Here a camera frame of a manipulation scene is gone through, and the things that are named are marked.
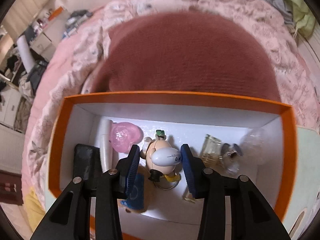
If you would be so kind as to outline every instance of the glass perfume bottle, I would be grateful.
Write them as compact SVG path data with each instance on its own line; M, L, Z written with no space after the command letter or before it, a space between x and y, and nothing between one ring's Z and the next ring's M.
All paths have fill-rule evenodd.
M206 135L200 158L207 168L214 168L219 162L222 141L209 134Z
M237 144L223 143L220 149L220 163L226 173L232 176L240 170L239 158L243 156L241 148Z

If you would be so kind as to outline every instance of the white tube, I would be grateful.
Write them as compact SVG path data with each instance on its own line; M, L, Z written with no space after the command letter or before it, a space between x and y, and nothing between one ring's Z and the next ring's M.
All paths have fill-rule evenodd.
M31 55L25 35L22 35L18 38L17 46L24 68L26 69L27 73L29 73L36 62Z
M106 171L112 168L112 145L111 145L111 138L110 133L112 129L112 120L103 119L102 120L102 131L100 134L100 161L101 161L101 168L102 172L105 173Z

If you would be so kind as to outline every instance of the orange box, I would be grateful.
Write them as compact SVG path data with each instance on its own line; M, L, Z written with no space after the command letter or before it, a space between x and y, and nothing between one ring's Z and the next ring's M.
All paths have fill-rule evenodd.
M179 144L190 142L198 152L206 133L229 143L237 143L248 129L264 127L270 136L270 154L273 154L271 163L262 167L247 165L240 172L251 178L273 206L278 217L284 219L292 197L297 169L297 135L292 107L265 99L181 91L107 92L66 97L52 133L49 149L46 209L72 180L74 146L77 143L99 146L95 139L99 134L97 127L105 116L114 122L127 120L150 130L155 125L159 125L162 130L167 127L167 135L172 131L175 141L181 142ZM165 216L147 211L144 215L138 215L139 217L134 219L132 217L129 224L141 218L147 219L150 226L158 228L159 234L171 226L180 226L180 230L192 234L200 223L198 214L201 214L202 210L198 210L199 206L189 207L188 213L188 208L184 208L182 194L180 199L177 198L186 186L183 188L185 180L184 176L182 177L180 188L177 187L176 192L168 191L168 199L154 205L155 209L157 206L164 208L164 203L170 205L169 199L174 199L172 201L175 201L174 206L180 208L179 212L174 212L174 207L170 206L167 207L170 212L165 211ZM131 215L134 216L120 214L120 218ZM165 228L161 228L157 220L166 223ZM94 217L91 217L90 221L94 228ZM183 225L189 225L190 232ZM122 225L123 232L143 239L148 238L143 233L132 233L133 227L134 225L130 228L127 223Z

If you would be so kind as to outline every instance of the metal screw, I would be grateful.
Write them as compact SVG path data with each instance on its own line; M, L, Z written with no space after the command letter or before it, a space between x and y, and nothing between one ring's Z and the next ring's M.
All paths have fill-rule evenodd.
M115 175L115 174L118 173L118 170L117 170L117 169L110 169L110 170L108 170L108 173L109 173L110 175Z
M204 169L203 169L203 172L204 172L205 174L212 174L212 173L213 173L213 169L211 169L211 168L204 168Z
M81 182L81 180L82 179L80 177L75 177L72 181L74 184L77 184L77 183Z
M240 180L243 182L247 182L249 180L249 178L246 175L241 175Z

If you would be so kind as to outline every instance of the yellow fabric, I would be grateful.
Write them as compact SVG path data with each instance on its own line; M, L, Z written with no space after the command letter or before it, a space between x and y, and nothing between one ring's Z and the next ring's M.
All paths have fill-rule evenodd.
M168 182L176 182L178 180L181 180L181 175L177 174L173 177L169 177L169 176L165 175L165 178L167 179Z
M45 211L43 210L34 189L30 189L30 193L27 194L24 199L24 209L26 210L30 227L34 232L39 225L40 221L43 219L45 215Z
M304 0L289 0L292 2L293 20L299 33L308 38L316 24L316 18Z

